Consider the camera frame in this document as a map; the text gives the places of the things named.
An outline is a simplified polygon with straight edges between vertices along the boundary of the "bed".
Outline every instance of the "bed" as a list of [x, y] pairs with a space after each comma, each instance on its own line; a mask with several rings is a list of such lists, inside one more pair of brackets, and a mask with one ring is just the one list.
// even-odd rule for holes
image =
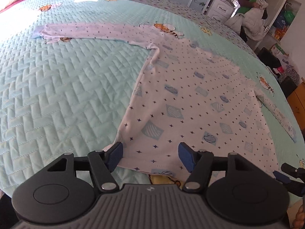
[[[40, 9], [48, 4], [50, 9]], [[266, 95], [296, 129], [294, 143], [262, 106], [278, 166], [304, 163], [304, 140], [277, 81], [240, 37], [216, 20], [169, 0], [24, 0], [1, 13], [0, 22], [0, 189], [9, 196], [61, 154], [85, 156], [114, 142], [149, 55], [147, 49], [117, 40], [72, 39], [46, 44], [41, 38], [32, 38], [36, 26], [50, 23], [174, 25], [203, 49], [236, 64], [257, 84], [261, 76], [265, 78], [274, 91], [274, 95]], [[96, 70], [103, 74], [93, 75]], [[80, 80], [87, 85], [80, 88]], [[93, 104], [88, 91], [96, 83], [99, 93], [94, 100], [99, 102]], [[90, 117], [88, 111], [94, 106], [97, 110]], [[90, 122], [96, 119], [99, 123], [92, 126]], [[120, 167], [113, 176], [120, 185], [149, 183], [146, 174]], [[78, 177], [88, 180], [86, 173]]]

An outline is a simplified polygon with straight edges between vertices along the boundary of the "gray ribbed panel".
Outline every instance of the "gray ribbed panel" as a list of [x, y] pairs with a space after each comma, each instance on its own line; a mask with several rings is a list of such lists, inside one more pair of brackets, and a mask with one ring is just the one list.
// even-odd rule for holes
[[232, 224], [213, 214], [196, 194], [176, 185], [126, 184], [104, 194], [83, 217], [51, 227], [22, 222], [15, 229], [286, 229], [281, 223], [262, 227]]

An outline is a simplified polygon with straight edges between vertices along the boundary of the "white door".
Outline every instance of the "white door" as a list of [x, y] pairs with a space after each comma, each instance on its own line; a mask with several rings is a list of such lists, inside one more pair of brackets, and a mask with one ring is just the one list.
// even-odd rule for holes
[[[268, 7], [267, 7], [268, 18], [264, 22], [265, 35], [267, 34], [270, 27], [274, 23], [275, 19], [281, 12], [286, 1], [287, 0], [266, 0], [266, 2], [268, 3]], [[261, 41], [257, 42], [253, 40], [248, 40], [247, 44], [251, 47], [252, 50], [255, 50], [260, 44], [260, 42]]]

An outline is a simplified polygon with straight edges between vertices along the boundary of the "white drawer cabinet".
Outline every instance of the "white drawer cabinet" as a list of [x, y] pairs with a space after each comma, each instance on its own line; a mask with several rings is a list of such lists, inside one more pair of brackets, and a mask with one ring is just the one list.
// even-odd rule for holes
[[207, 16], [214, 18], [221, 23], [224, 23], [231, 17], [234, 10], [235, 8], [228, 4], [226, 1], [215, 0], [209, 8]]

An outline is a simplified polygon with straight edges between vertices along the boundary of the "drawer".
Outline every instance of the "drawer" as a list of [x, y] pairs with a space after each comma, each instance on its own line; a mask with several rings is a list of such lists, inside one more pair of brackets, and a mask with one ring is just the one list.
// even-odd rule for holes
[[219, 21], [220, 23], [225, 23], [228, 18], [224, 17], [223, 15], [219, 14], [218, 12], [210, 9], [210, 11], [207, 14], [208, 17], [214, 18], [215, 20]]
[[229, 4], [226, 4], [222, 0], [215, 0], [211, 7], [212, 10], [218, 12], [219, 14], [223, 15], [226, 18], [230, 18], [231, 14], [234, 10]]
[[298, 122], [298, 125], [301, 130], [305, 129], [305, 110], [296, 95], [296, 92], [292, 92], [290, 96], [288, 96], [287, 101], [292, 109], [292, 112]]
[[295, 90], [296, 95], [298, 96], [301, 104], [305, 108], [305, 83], [301, 83]]

